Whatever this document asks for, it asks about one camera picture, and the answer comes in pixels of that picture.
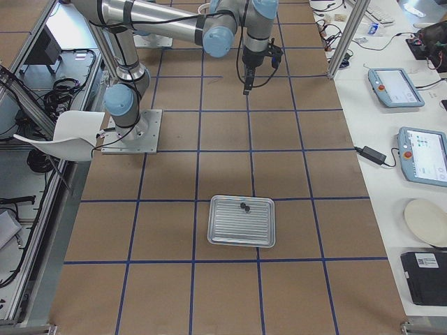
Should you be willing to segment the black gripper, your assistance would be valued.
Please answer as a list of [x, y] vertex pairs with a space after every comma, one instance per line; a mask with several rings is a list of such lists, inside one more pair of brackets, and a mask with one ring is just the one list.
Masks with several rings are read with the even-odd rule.
[[271, 66], [278, 69], [283, 56], [282, 49], [274, 44], [274, 39], [248, 39], [243, 48], [242, 62], [244, 64], [243, 94], [248, 96], [254, 85], [256, 68], [263, 64], [264, 58], [271, 58]]

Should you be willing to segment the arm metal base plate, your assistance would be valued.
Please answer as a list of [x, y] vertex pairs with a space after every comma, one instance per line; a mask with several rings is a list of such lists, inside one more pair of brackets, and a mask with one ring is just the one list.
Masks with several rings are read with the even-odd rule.
[[156, 35], [153, 33], [146, 36], [134, 34], [133, 39], [137, 48], [159, 49], [170, 48], [173, 45], [172, 38]]
[[162, 120], [162, 110], [143, 110], [140, 112], [140, 121], [133, 130], [115, 126], [112, 117], [109, 117], [108, 128], [113, 131], [105, 132], [101, 151], [104, 154], [155, 154], [159, 143], [159, 133]]

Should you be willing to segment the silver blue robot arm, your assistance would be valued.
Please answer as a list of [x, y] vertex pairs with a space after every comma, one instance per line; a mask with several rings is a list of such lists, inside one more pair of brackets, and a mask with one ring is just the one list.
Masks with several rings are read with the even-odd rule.
[[244, 71], [238, 75], [243, 93], [255, 87], [256, 69], [266, 57], [277, 69], [283, 52], [271, 38], [277, 1], [211, 1], [208, 13], [191, 13], [151, 1], [74, 1], [76, 10], [93, 26], [106, 32], [117, 62], [118, 82], [104, 95], [105, 109], [115, 123], [119, 149], [142, 151], [155, 120], [140, 110], [150, 75], [140, 62], [134, 34], [156, 34], [201, 47], [212, 57], [225, 56], [237, 32], [241, 33]]

